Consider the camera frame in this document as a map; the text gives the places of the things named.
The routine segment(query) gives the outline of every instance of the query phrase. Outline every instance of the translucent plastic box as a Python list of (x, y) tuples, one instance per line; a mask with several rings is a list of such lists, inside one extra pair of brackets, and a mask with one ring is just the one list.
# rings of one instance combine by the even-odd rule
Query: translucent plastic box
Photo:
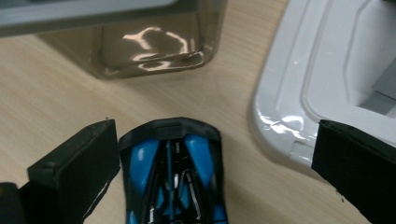
[(213, 58), (225, 5), (226, 0), (6, 1), (0, 3), (0, 36), (44, 32), (43, 39), (96, 77), (175, 72)]

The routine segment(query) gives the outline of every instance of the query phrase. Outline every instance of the blue toy car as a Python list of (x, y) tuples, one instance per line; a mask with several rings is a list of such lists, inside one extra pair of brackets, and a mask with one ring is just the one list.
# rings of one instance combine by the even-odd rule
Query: blue toy car
[(159, 119), (119, 142), (127, 224), (228, 223), (221, 137), (194, 119)]

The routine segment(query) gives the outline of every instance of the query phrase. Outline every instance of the wood grain surface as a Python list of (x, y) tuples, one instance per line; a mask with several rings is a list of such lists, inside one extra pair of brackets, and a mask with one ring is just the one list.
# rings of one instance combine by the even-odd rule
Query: wood grain surface
[[(91, 123), (110, 118), (119, 137), (152, 119), (189, 117), (223, 136), (230, 223), (369, 223), (320, 178), (264, 154), (249, 128), (249, 102), (286, 0), (229, 0), (219, 52), (205, 67), (100, 80), (34, 35), (0, 39), (0, 182)], [(124, 223), (121, 175), (89, 224)]]

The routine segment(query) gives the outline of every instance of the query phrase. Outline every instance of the table surface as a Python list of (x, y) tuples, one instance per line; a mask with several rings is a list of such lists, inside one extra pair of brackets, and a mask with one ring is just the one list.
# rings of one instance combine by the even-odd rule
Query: table surface
[[(205, 67), (100, 80), (34, 35), (0, 39), (0, 182), (83, 127), (115, 119), (119, 137), (153, 119), (188, 117), (222, 133), (231, 223), (369, 223), (320, 178), (268, 158), (249, 128), (249, 102), (286, 0), (229, 0), (219, 52)], [(85, 223), (124, 223), (119, 174)]]

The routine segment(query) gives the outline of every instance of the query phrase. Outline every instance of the white plastic tray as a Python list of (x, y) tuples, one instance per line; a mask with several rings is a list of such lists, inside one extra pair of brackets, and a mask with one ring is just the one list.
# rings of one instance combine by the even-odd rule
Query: white plastic tray
[(381, 0), (290, 0), (252, 101), (259, 141), (310, 167), (318, 122), (331, 119), (396, 146), (396, 108), (359, 107), (396, 57), (395, 24)]

